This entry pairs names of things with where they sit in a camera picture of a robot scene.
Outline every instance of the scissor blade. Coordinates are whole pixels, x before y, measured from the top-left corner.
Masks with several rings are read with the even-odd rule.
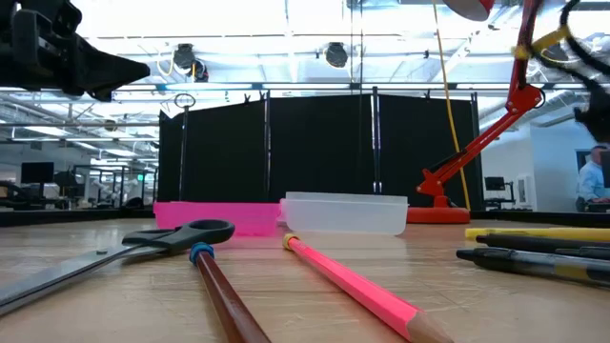
[[[51,268],[27,276],[0,289],[0,315],[13,311],[60,287],[76,282],[91,272],[122,257],[163,251],[159,248],[116,246],[97,252],[87,252],[63,261]]]

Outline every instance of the yellow pencil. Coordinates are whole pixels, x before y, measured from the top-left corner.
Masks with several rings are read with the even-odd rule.
[[[530,235],[535,237],[551,237],[563,239],[578,239],[589,241],[610,242],[610,230],[608,229],[582,229],[582,228],[549,228],[549,229],[524,229],[524,228],[485,228],[466,229],[466,239],[476,240],[478,235],[489,233],[505,233]]]

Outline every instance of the scissors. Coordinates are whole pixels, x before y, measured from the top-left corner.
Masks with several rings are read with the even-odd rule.
[[[175,230],[130,232],[123,237],[121,245],[84,253],[0,288],[0,316],[77,282],[117,259],[156,253],[177,254],[199,242],[222,243],[231,238],[234,231],[235,225],[230,222],[205,219]]]

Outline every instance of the pink pencil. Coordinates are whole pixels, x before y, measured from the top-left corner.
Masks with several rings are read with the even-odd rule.
[[[412,343],[453,342],[453,339],[423,310],[317,252],[302,243],[295,235],[286,234],[283,245],[285,249],[295,252],[301,259],[326,275],[341,290],[357,300],[408,341]]]

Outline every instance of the pink tray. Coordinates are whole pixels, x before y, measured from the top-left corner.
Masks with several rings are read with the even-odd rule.
[[[199,219],[223,219],[235,224],[235,235],[273,236],[279,204],[194,203],[184,201],[154,203],[159,229],[173,229]]]

